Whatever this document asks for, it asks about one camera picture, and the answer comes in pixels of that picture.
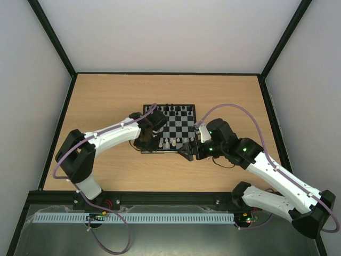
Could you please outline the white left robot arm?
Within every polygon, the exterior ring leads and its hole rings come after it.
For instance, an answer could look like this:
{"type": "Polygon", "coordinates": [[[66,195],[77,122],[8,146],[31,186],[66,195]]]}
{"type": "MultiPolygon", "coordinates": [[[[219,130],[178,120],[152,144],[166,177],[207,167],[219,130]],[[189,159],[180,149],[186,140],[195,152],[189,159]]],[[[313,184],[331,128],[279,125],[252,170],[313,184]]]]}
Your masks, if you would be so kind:
{"type": "Polygon", "coordinates": [[[167,124],[168,117],[161,111],[142,115],[132,113],[120,123],[104,129],[82,133],[71,131],[55,156],[57,167],[62,168],[70,180],[88,200],[102,193],[92,174],[95,158],[102,152],[126,141],[134,141],[139,150],[154,151],[159,146],[158,131],[167,124]]]}

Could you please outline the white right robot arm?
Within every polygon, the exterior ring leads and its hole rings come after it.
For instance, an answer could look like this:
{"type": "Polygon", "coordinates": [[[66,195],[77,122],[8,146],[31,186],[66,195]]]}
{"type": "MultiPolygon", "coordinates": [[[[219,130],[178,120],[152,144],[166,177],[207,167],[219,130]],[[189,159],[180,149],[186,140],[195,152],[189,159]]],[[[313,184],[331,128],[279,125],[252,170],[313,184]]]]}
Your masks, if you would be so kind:
{"type": "Polygon", "coordinates": [[[302,235],[315,239],[331,216],[335,195],[309,186],[268,156],[250,138],[238,138],[229,124],[218,118],[198,127],[199,140],[185,143],[177,152],[187,160],[225,157],[231,164],[257,175],[276,193],[240,182],[231,193],[233,205],[266,210],[289,221],[302,235]]]}

